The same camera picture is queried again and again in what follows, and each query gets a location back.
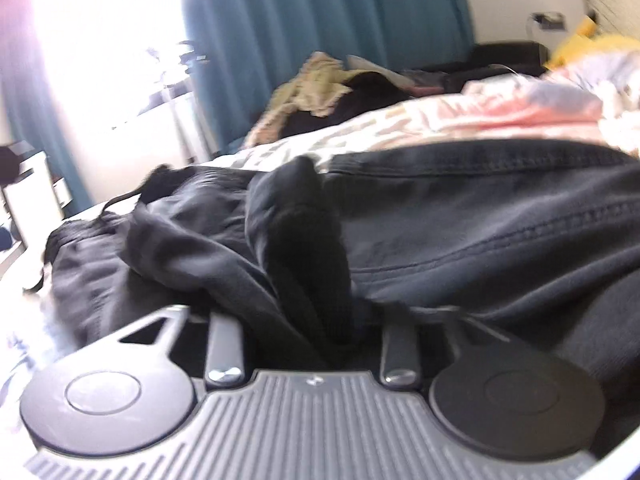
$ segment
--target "pink blanket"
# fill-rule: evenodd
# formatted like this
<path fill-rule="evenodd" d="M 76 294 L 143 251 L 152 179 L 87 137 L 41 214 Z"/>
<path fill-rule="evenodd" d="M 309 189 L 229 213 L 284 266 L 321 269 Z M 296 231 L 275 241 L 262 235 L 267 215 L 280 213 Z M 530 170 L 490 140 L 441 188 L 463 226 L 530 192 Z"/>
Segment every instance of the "pink blanket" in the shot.
<path fill-rule="evenodd" d="M 602 101 L 593 93 L 524 76 L 469 83 L 462 94 L 424 99 L 420 108 L 438 132 L 597 123 L 602 116 Z"/>

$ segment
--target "ribbed plastic panel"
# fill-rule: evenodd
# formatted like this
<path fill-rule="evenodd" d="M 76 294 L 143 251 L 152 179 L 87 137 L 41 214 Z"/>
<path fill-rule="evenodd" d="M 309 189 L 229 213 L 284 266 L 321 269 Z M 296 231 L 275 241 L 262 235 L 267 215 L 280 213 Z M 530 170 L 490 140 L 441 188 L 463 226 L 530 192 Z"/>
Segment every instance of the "ribbed plastic panel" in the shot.
<path fill-rule="evenodd" d="M 572 480 L 593 463 L 585 452 L 538 464 L 481 456 L 444 433 L 422 397 L 368 372 L 260 372 L 207 396 L 153 447 L 101 459 L 41 450 L 26 467 L 42 480 Z"/>

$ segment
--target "wall outlet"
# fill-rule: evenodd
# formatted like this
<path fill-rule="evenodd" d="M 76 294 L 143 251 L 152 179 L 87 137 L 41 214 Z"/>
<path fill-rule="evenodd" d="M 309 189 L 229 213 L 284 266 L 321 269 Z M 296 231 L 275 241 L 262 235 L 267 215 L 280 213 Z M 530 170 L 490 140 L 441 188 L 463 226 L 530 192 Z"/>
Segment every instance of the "wall outlet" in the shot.
<path fill-rule="evenodd" d="M 540 30 L 566 30 L 564 14 L 561 12 L 534 12 L 531 19 L 540 26 Z"/>

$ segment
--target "black pants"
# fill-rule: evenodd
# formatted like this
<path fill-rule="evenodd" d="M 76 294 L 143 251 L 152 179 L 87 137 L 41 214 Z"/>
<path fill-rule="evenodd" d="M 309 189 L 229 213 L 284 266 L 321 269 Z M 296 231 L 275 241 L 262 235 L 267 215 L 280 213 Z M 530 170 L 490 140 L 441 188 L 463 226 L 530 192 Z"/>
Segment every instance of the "black pants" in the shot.
<path fill-rule="evenodd" d="M 637 425 L 635 159 L 485 140 L 337 156 L 320 176 L 299 158 L 268 174 L 200 169 L 178 184 L 129 218 L 101 220 L 100 237 L 58 234 L 53 292 L 81 336 L 178 294 L 239 316 L 271 366 L 331 368 L 374 319 L 360 300 L 455 304 L 594 375 L 609 401 L 600 449 Z M 105 244 L 117 248 L 109 269 Z"/>

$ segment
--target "teal curtain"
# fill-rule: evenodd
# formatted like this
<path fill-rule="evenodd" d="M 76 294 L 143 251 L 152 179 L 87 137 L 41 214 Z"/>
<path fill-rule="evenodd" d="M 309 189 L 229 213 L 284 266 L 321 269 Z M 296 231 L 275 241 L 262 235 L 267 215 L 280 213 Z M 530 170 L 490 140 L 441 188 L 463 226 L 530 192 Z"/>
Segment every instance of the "teal curtain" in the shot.
<path fill-rule="evenodd" d="M 73 197 L 65 213 L 93 205 L 66 145 L 47 83 L 32 0 L 0 0 L 0 84 L 15 140 L 45 152 L 53 174 L 64 177 Z"/>
<path fill-rule="evenodd" d="M 315 50 L 400 70 L 462 60 L 474 43 L 466 0 L 183 0 L 183 12 L 209 59 L 193 79 L 222 153 Z"/>

